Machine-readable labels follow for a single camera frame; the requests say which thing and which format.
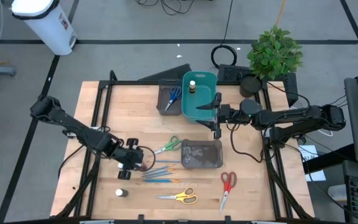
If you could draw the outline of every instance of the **blue scissors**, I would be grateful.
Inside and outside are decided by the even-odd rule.
[[[181,87],[172,87],[170,89],[170,92],[171,92],[171,98],[169,99],[168,101],[168,105],[167,107],[165,108],[165,111],[168,110],[168,108],[172,105],[172,103],[179,99],[181,97]]]

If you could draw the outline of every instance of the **scissor handle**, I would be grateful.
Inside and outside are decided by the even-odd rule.
[[[171,100],[175,100],[181,96],[181,87],[172,87],[170,89]]]
[[[172,143],[171,145],[169,145],[166,150],[168,150],[168,151],[179,150],[181,148],[180,143],[181,143],[181,141],[176,141],[176,142]]]
[[[177,194],[177,197],[180,198],[180,197],[190,197],[194,194],[194,188],[193,187],[188,187],[185,189],[185,191],[183,191],[182,193],[180,194]]]
[[[188,197],[178,197],[176,200],[183,202],[185,205],[191,205],[197,202],[197,195],[192,195]]]
[[[169,140],[170,143],[176,143],[177,141],[179,141],[178,136],[172,136],[171,139]]]
[[[221,174],[221,179],[224,184],[224,190],[230,192],[230,190],[236,186],[237,183],[237,175],[235,172],[223,172]]]

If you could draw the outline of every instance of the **bottle cap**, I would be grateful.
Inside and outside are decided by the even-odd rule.
[[[116,195],[117,196],[122,196],[123,194],[124,194],[124,192],[121,189],[116,190]]]

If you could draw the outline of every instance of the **white trash can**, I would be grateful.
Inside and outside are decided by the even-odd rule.
[[[68,55],[77,36],[59,0],[14,0],[13,16],[23,20],[55,55]]]

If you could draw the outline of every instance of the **teal plastic bin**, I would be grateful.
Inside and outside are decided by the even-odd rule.
[[[190,81],[196,82],[195,93],[190,93]],[[210,103],[216,94],[216,75],[211,72],[187,72],[183,76],[181,110],[185,118],[196,123],[196,120],[212,121],[215,110],[199,110],[196,107]]]

